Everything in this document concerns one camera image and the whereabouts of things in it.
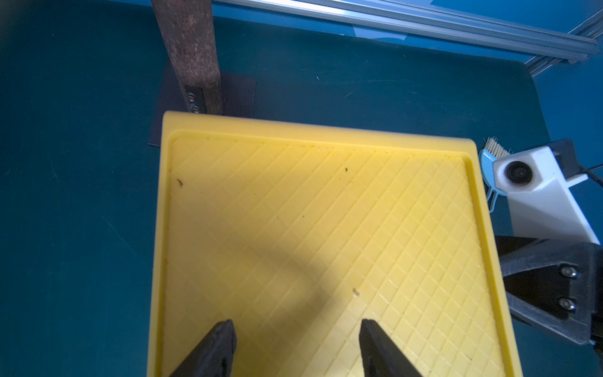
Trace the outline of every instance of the diamond grid pattern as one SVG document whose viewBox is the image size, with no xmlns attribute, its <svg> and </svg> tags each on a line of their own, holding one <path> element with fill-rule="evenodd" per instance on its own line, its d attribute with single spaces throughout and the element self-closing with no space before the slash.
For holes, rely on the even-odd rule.
<svg viewBox="0 0 603 377">
<path fill-rule="evenodd" d="M 459 156 L 173 140 L 162 375 L 218 321 L 234 375 L 364 375 L 373 318 L 424 376 L 503 375 Z"/>
</svg>

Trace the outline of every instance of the tray rim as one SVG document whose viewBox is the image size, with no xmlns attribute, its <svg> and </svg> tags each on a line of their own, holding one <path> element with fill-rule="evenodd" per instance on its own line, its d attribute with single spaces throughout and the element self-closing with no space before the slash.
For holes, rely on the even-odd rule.
<svg viewBox="0 0 603 377">
<path fill-rule="evenodd" d="M 168 214 L 169 182 L 168 158 L 171 142 L 184 133 L 262 138 L 315 142 L 329 145 L 354 145 L 372 148 L 391 147 L 396 149 L 431 151 L 434 153 L 454 153 L 463 159 L 467 167 L 469 188 L 473 197 L 473 209 L 481 242 L 482 257 L 490 290 L 494 321 L 500 342 L 500 350 L 505 374 L 523 376 L 519 351 L 508 310 L 502 272 L 494 242 L 494 231 L 487 208 L 485 191 L 480 189 L 481 172 L 477 147 L 470 139 L 448 138 L 444 136 L 424 136 L 386 131 L 363 130 L 359 128 L 329 127 L 288 122 L 265 121 L 259 119 L 231 118 L 227 116 L 200 115 L 168 111 L 163 116 L 162 152 L 159 162 L 159 188 L 157 192 L 157 220 L 153 258 L 153 284 L 151 289 L 151 315 L 147 358 L 147 377 L 161 376 L 161 362 L 157 356 L 162 353 L 161 328 L 163 320 L 162 292 L 165 277 L 165 237 L 164 223 Z"/>
</svg>

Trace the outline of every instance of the black metal bracket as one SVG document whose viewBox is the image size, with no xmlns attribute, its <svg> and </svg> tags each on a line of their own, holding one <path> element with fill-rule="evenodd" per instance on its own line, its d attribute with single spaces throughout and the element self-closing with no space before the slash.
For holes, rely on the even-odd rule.
<svg viewBox="0 0 603 377">
<path fill-rule="evenodd" d="M 186 108 L 195 114 L 205 114 L 205 101 L 201 88 L 184 85 Z"/>
<path fill-rule="evenodd" d="M 509 242 L 516 250 L 509 250 Z M 497 237 L 497 246 L 511 314 L 573 343 L 589 343 L 596 335 L 593 321 L 598 323 L 601 313 L 603 248 L 588 242 L 504 237 Z"/>
</svg>

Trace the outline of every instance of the camera lens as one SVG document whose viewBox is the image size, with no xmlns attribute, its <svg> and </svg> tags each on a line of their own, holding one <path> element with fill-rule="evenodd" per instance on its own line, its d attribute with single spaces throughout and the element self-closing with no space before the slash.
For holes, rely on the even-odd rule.
<svg viewBox="0 0 603 377">
<path fill-rule="evenodd" d="M 505 174 L 511 182 L 516 183 L 518 185 L 522 183 L 529 183 L 532 181 L 532 169 L 525 162 L 511 162 L 509 165 L 507 165 Z"/>
</svg>

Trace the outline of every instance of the brush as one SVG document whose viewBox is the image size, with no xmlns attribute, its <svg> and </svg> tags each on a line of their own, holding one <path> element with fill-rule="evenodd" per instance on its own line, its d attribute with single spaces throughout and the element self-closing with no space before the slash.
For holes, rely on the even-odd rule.
<svg viewBox="0 0 603 377">
<path fill-rule="evenodd" d="M 511 154 L 508 150 L 504 149 L 500 144 L 498 144 L 498 140 L 496 138 L 488 138 L 488 140 L 486 140 L 486 145 L 484 145 L 484 149 L 490 152 L 490 154 L 497 160 L 507 157 Z"/>
<path fill-rule="evenodd" d="M 494 185 L 494 168 L 492 163 L 498 159 L 507 157 L 510 154 L 511 153 L 508 150 L 498 144 L 496 138 L 488 138 L 484 145 L 484 149 L 479 151 L 479 164 L 482 168 L 482 177 L 484 178 L 486 186 L 488 186 L 486 200 L 488 201 L 490 213 L 494 212 L 494 206 L 496 205 L 498 196 L 507 196 L 504 191 L 497 189 Z"/>
</svg>

